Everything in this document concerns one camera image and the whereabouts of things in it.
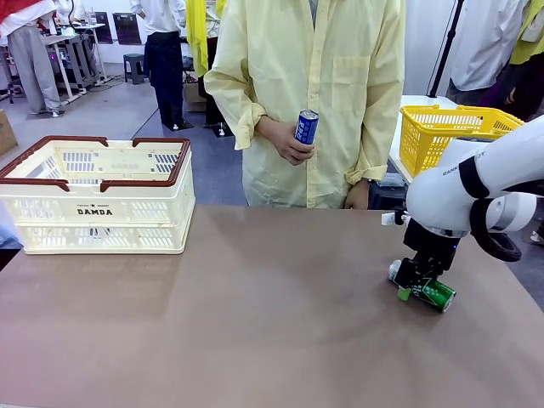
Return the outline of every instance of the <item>blue can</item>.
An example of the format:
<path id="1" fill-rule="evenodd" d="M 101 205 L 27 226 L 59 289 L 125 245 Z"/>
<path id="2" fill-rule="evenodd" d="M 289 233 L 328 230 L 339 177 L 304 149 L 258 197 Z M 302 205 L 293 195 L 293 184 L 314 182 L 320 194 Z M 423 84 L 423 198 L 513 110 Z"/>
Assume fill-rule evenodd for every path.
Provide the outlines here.
<path id="1" fill-rule="evenodd" d="M 313 110 L 307 109 L 300 112 L 295 138 L 305 145 L 313 145 L 319 121 L 319 114 Z"/>

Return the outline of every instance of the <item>can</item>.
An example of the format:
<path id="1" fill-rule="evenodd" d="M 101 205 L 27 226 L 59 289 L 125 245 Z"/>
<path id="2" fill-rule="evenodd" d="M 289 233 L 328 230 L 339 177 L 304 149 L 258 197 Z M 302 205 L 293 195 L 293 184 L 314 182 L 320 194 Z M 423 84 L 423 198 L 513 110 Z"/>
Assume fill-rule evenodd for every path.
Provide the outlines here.
<path id="1" fill-rule="evenodd" d="M 300 112 L 295 138 L 305 145 L 313 145 L 319 121 L 319 114 L 313 110 L 307 109 Z"/>
<path id="2" fill-rule="evenodd" d="M 394 263 L 389 269 L 389 279 L 395 285 L 397 284 L 394 279 L 399 272 L 399 266 L 399 263 Z M 423 302 L 428 303 L 433 309 L 440 313 L 447 312 L 457 296 L 456 291 L 431 278 L 423 278 L 421 285 L 411 288 L 411 294 Z"/>

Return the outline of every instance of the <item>yellow basket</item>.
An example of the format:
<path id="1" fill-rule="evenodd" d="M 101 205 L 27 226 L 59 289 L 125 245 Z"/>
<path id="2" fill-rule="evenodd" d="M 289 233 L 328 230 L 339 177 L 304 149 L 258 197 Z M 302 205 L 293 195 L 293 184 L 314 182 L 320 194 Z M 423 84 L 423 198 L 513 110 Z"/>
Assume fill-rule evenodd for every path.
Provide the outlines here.
<path id="1" fill-rule="evenodd" d="M 405 106 L 400 160 L 416 177 L 439 164 L 448 144 L 456 138 L 499 139 L 524 123 L 502 110 L 459 106 L 456 110 L 434 106 Z"/>

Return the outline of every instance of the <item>shoe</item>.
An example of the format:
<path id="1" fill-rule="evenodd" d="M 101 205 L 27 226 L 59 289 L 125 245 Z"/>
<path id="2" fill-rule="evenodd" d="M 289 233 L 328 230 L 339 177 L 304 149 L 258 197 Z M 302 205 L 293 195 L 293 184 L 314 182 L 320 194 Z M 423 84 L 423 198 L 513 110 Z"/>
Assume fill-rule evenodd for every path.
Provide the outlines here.
<path id="1" fill-rule="evenodd" d="M 536 233 L 536 231 L 533 231 L 533 235 L 530 237 L 530 240 L 539 244 L 541 242 L 541 237 Z"/>
<path id="2" fill-rule="evenodd" d="M 183 121 L 183 123 L 180 123 L 179 125 L 173 125 L 172 130 L 177 131 L 177 130 L 185 130 L 185 129 L 192 129 L 192 128 L 194 128 L 192 124 L 190 124 L 187 121 Z"/>
<path id="3" fill-rule="evenodd" d="M 234 136 L 234 134 L 232 133 L 232 131 L 229 128 L 229 125 L 227 125 L 224 122 L 221 122 L 221 123 L 218 123 L 215 126 L 212 126 L 212 130 L 213 130 L 213 133 L 215 134 L 215 136 L 218 137 L 218 138 L 225 138 L 225 137 Z"/>
<path id="4" fill-rule="evenodd" d="M 63 110 L 51 110 L 50 111 L 52 117 L 59 117 L 60 115 L 64 114 L 65 112 Z"/>

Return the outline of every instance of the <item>green can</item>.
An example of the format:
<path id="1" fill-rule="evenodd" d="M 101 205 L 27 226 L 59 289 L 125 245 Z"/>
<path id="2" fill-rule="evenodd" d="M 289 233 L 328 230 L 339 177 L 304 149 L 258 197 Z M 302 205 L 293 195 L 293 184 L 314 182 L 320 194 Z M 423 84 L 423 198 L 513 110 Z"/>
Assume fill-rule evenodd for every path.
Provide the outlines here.
<path id="1" fill-rule="evenodd" d="M 389 271 L 389 279 L 395 285 L 396 282 L 394 279 L 397 276 L 398 271 L 398 269 L 394 270 L 393 265 L 392 269 Z M 457 296 L 456 291 L 443 283 L 430 278 L 424 278 L 421 285 L 412 287 L 411 294 L 416 298 L 421 299 L 423 302 L 428 303 L 433 309 L 440 313 L 447 312 Z"/>

